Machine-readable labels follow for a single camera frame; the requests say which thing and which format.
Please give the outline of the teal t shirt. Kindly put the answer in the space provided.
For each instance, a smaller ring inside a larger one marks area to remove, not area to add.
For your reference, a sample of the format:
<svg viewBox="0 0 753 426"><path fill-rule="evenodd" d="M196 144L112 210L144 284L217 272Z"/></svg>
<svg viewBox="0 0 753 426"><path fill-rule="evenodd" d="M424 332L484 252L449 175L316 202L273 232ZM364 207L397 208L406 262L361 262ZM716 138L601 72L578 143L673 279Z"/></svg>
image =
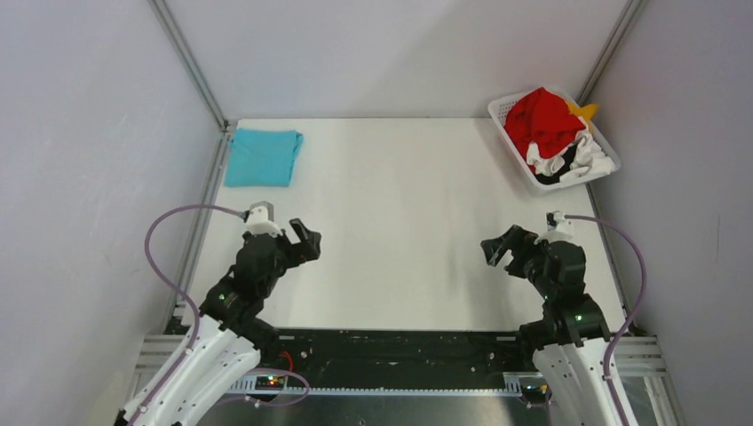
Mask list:
<svg viewBox="0 0 753 426"><path fill-rule="evenodd" d="M238 129L228 143L224 186L289 186L304 140L294 130Z"/></svg>

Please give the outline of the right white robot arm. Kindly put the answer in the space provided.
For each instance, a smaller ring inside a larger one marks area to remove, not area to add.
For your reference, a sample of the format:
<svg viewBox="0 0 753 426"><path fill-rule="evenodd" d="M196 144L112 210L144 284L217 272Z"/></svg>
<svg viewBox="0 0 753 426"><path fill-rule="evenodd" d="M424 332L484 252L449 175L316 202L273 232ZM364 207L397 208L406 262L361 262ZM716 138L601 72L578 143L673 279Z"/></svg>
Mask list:
<svg viewBox="0 0 753 426"><path fill-rule="evenodd" d="M616 369L618 337L585 290L583 248L518 225L480 247L490 266L510 255L504 270L543 299L542 318L519 327L515 354L522 367L543 375L565 424L637 424Z"/></svg>

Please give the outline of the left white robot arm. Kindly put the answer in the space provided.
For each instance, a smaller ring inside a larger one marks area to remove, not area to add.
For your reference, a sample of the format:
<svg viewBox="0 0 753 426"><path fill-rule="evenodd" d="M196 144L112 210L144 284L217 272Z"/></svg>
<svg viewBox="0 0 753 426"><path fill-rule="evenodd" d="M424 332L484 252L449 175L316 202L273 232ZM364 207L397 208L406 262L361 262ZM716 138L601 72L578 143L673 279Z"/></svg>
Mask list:
<svg viewBox="0 0 753 426"><path fill-rule="evenodd" d="M258 315L287 270L321 255L320 233L298 218L289 225L297 242L273 221L249 217L234 263L207 292L186 338L116 424L195 425L231 384L278 362L279 332Z"/></svg>

